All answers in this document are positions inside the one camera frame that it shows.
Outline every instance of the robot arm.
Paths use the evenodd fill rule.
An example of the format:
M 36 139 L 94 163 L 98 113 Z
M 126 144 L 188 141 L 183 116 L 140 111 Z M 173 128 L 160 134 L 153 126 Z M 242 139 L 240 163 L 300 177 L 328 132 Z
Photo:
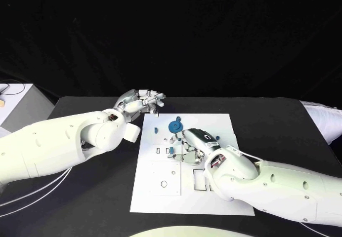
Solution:
M 53 174 L 114 150 L 123 140 L 136 142 L 140 128 L 130 124 L 153 111 L 165 94 L 131 90 L 113 109 L 38 122 L 0 138 L 0 187 L 9 182 Z
M 224 200 L 240 199 L 260 211 L 297 222 L 342 227 L 342 179 L 294 165 L 264 160 L 253 163 L 232 146 L 221 148 L 199 129 L 176 136 L 193 152 L 169 158 L 193 160 L 193 164 L 205 161 L 204 175 Z

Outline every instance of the wire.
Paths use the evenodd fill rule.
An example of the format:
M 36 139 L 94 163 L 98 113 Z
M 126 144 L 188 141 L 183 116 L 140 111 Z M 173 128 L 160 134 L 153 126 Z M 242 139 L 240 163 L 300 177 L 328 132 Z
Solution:
M 313 230 L 307 225 L 305 225 L 302 222 L 299 222 L 307 229 L 310 229 L 313 232 L 316 232 L 318 234 L 320 234 L 322 236 L 325 237 L 329 237 L 326 236 L 323 233 L 318 232 L 316 230 Z
M 55 182 L 61 179 L 61 177 L 65 175 L 65 173 L 68 172 L 68 170 L 69 170 L 69 169 L 66 169 L 65 172 L 64 172 L 64 174 L 62 174 L 48 185 L 45 185 L 39 190 L 33 191 L 32 193 L 29 193 L 27 195 L 19 197 L 17 199 L 14 199 L 14 200 L 12 200 L 12 201 L 9 201 L 9 202 L 0 204 L 0 206 L 4 206 L 4 205 L 7 205 L 7 204 L 10 204 L 10 203 L 19 201 L 20 199 L 26 198 L 27 196 L 30 196 L 32 194 L 35 194 L 35 193 L 38 193 L 40 190 L 43 190 L 52 183 L 55 183 Z
M 2 80 L 0 83 L 4 82 L 4 81 L 9 81 L 9 80 L 19 82 L 19 83 L 23 85 L 23 89 L 22 89 L 20 92 L 17 92 L 17 93 L 14 93 L 14 94 L 4 94 L 3 91 L 6 91 L 7 88 L 10 87 L 10 85 L 9 85 L 7 83 L 4 83 L 4 84 L 7 84 L 7 87 L 4 88 L 4 90 L 2 90 L 0 95 L 17 95 L 17 94 L 20 94 L 20 93 L 25 91 L 25 88 L 26 88 L 26 87 L 25 87 L 25 83 L 22 83 L 20 81 L 17 81 L 17 80 L 14 80 L 14 79 Z
M 25 208 L 27 208 L 30 205 L 33 205 L 40 199 L 43 199 L 43 198 L 51 194 L 51 192 L 56 189 L 56 187 L 59 186 L 59 184 L 62 183 L 62 181 L 65 180 L 65 178 L 66 178 L 66 176 L 68 176 L 68 174 L 69 174 L 71 169 L 72 169 L 72 167 L 68 169 L 66 175 L 64 176 L 61 182 L 56 184 L 56 186 L 52 188 L 52 190 L 51 190 L 39 199 L 36 199 L 29 205 L 26 205 L 26 206 L 22 207 L 20 209 L 14 210 L 13 212 L 10 212 L 10 213 L 2 215 L 0 217 L 13 214 L 14 212 L 20 211 L 22 209 L 25 209 Z
M 232 148 L 234 148 L 235 150 L 238 150 L 238 152 L 240 152 L 241 154 L 244 154 L 245 156 L 248 156 L 248 157 L 253 157 L 254 159 L 257 159 L 257 160 L 263 161 L 263 159 L 261 159 L 261 158 L 258 158 L 258 157 L 255 157 L 255 156 L 253 156 L 253 155 L 247 154 L 247 153 L 245 153 L 245 152 L 242 152 L 240 149 L 237 149 L 234 146 L 228 145 L 228 147 L 232 147 Z

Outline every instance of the white paper sheet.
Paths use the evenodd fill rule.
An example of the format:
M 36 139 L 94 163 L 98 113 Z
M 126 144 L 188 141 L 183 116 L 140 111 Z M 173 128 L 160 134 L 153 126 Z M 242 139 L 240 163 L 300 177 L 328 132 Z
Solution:
M 218 142 L 222 147 L 230 144 L 238 148 L 228 114 L 160 114 L 159 118 L 146 114 L 130 212 L 254 215 L 253 207 L 245 202 L 219 198 L 206 179 L 199 180 L 206 190 L 195 190 L 193 170 L 204 169 L 204 163 L 192 166 L 167 159 L 166 148 L 172 146 L 178 154 L 182 151 L 179 141 L 169 144 L 173 136 L 169 123 L 176 116 L 180 116 L 183 129 L 202 129 L 214 137 L 221 137 Z

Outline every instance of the black tabletop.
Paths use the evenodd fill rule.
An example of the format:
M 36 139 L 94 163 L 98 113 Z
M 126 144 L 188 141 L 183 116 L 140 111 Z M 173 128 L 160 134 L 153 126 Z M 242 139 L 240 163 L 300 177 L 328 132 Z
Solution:
M 114 97 L 64 97 L 51 119 L 111 108 Z M 228 113 L 242 151 L 342 178 L 342 166 L 299 101 L 286 98 L 167 98 L 160 113 Z M 134 121 L 141 127 L 143 116 Z M 127 237 L 176 225 L 206 226 L 255 237 L 318 236 L 299 223 L 255 210 L 255 216 L 130 213 L 140 138 L 72 168 L 61 186 L 30 207 L 0 218 L 6 237 Z M 49 183 L 58 174 L 13 182 L 0 202 Z M 4 214 L 38 199 L 2 207 Z M 310 225 L 339 236 L 341 228 Z

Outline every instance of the circular hole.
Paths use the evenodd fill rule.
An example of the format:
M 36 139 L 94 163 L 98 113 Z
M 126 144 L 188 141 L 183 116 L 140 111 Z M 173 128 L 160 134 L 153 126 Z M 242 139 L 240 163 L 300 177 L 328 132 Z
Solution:
M 276 182 L 276 176 L 274 176 L 274 174 L 271 175 L 271 181 Z
M 167 186 L 167 182 L 166 181 L 162 181 L 160 183 L 162 187 L 165 188 Z
M 309 189 L 309 184 L 306 181 L 303 182 L 303 189 Z

